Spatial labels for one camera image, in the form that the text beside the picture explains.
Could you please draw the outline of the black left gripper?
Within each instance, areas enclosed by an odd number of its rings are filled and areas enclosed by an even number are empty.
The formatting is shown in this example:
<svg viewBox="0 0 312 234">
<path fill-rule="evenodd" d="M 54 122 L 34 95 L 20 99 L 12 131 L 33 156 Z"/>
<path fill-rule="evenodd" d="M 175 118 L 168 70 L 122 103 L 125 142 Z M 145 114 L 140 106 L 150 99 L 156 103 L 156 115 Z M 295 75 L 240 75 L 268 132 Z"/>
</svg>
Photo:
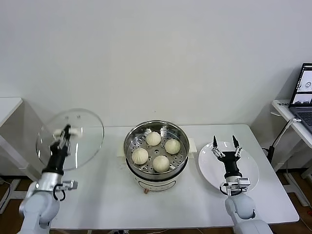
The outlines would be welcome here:
<svg viewBox="0 0 312 234">
<path fill-rule="evenodd" d="M 67 124 L 61 135 L 57 135 L 50 145 L 52 155 L 49 158 L 47 166 L 43 169 L 44 173 L 63 174 L 63 165 L 65 158 L 68 156 L 68 145 L 70 143 L 70 129 L 71 125 Z"/>
</svg>

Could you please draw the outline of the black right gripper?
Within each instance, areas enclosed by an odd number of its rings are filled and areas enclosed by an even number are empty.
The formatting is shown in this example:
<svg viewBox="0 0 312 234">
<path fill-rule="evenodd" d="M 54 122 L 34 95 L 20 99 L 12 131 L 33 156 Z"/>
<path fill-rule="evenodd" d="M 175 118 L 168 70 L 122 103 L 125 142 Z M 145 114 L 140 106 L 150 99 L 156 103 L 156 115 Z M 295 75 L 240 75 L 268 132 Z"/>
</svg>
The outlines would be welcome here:
<svg viewBox="0 0 312 234">
<path fill-rule="evenodd" d="M 234 151 L 225 151 L 225 152 L 221 152 L 219 150 L 216 137 L 214 136 L 213 138 L 212 152 L 217 157 L 217 159 L 224 164 L 226 172 L 224 175 L 225 178 L 231 176 L 242 177 L 242 174 L 239 171 L 236 162 L 240 159 L 241 151 L 243 150 L 243 148 L 239 145 L 239 142 L 234 135 L 232 135 L 232 138 L 234 144 Z"/>
</svg>

